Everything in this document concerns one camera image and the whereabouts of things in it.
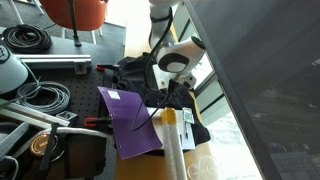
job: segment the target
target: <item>purple plastic sheet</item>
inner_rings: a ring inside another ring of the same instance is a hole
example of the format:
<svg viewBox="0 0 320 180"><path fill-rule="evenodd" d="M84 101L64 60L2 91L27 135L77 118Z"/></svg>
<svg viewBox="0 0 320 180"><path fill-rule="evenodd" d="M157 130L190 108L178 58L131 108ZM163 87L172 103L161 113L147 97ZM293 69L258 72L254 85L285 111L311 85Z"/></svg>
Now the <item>purple plastic sheet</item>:
<svg viewBox="0 0 320 180"><path fill-rule="evenodd" d="M131 130L132 122L138 112L142 99L138 93L98 87L113 120L113 133L121 159L127 159L162 146L151 121L137 131ZM144 104L133 128L149 118Z"/></svg>

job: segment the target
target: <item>black bag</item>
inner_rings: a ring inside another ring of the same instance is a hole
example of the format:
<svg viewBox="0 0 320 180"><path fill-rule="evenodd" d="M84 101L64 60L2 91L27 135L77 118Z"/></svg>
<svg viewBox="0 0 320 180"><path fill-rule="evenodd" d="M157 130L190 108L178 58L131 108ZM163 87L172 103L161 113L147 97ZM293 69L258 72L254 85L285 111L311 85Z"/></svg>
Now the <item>black bag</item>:
<svg viewBox="0 0 320 180"><path fill-rule="evenodd" d="M146 88L144 91L144 71L148 53L143 53L137 58L125 57L118 62L120 67L119 75L116 81L116 88L140 94L145 105L147 107L158 107L160 102L165 98L165 94L156 92ZM150 87L157 88L156 80L152 70L153 63L149 63L147 67L147 82ZM171 99L169 104L163 104L160 108L171 107L176 110L181 110L183 107L192 109L194 115L195 124L191 125L195 145L207 142L210 140L210 134L196 116L194 99L189 93L189 90L180 85L175 93L175 96Z"/></svg>

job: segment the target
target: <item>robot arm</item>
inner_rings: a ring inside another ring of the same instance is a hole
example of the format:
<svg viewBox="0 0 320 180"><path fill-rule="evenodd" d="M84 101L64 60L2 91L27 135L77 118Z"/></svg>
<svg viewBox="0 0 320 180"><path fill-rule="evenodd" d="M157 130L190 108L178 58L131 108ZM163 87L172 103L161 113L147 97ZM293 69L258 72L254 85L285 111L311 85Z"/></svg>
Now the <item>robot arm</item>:
<svg viewBox="0 0 320 180"><path fill-rule="evenodd" d="M150 18L152 21L149 44L155 48L159 39L165 33L171 18L171 6L181 0L149 0ZM192 89L196 78L192 69L199 63L205 52L205 46L196 37L175 43L171 33L165 37L155 52L158 67L165 72L172 73L171 80Z"/></svg>

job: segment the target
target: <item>chair leg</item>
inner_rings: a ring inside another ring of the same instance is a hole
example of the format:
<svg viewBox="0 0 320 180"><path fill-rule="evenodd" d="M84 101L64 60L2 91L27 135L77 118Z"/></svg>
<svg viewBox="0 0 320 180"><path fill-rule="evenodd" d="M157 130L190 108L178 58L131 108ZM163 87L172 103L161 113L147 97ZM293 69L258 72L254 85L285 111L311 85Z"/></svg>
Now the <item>chair leg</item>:
<svg viewBox="0 0 320 180"><path fill-rule="evenodd" d="M66 28L64 27L60 27L60 28L61 28L60 37L64 39L66 37Z"/></svg>
<svg viewBox="0 0 320 180"><path fill-rule="evenodd" d="M40 7L40 2L38 0L32 0L33 4L39 9L41 14L44 14L42 8Z"/></svg>
<svg viewBox="0 0 320 180"><path fill-rule="evenodd" d="M21 16L17 10L17 7L14 5L13 0L8 0L8 3L11 6L11 9L12 9L14 15L16 15L16 17L18 18L19 24L23 24Z"/></svg>
<svg viewBox="0 0 320 180"><path fill-rule="evenodd" d="M102 28L101 27L99 28L99 34L100 34L100 36L102 36Z"/></svg>
<svg viewBox="0 0 320 180"><path fill-rule="evenodd" d="M94 36L94 31L90 32L93 44L97 44L96 37Z"/></svg>

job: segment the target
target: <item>orange chair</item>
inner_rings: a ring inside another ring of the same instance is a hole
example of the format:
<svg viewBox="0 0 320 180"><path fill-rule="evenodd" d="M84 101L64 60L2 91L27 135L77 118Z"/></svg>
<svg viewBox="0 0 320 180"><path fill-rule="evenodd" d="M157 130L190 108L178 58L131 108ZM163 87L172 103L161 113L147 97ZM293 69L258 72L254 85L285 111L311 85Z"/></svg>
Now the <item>orange chair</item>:
<svg viewBox="0 0 320 180"><path fill-rule="evenodd" d="M62 27L61 37L65 36L65 28L72 29L68 0L40 0L48 17ZM90 31L92 41L96 44L94 30L99 29L107 13L107 2L104 0L74 0L77 30Z"/></svg>

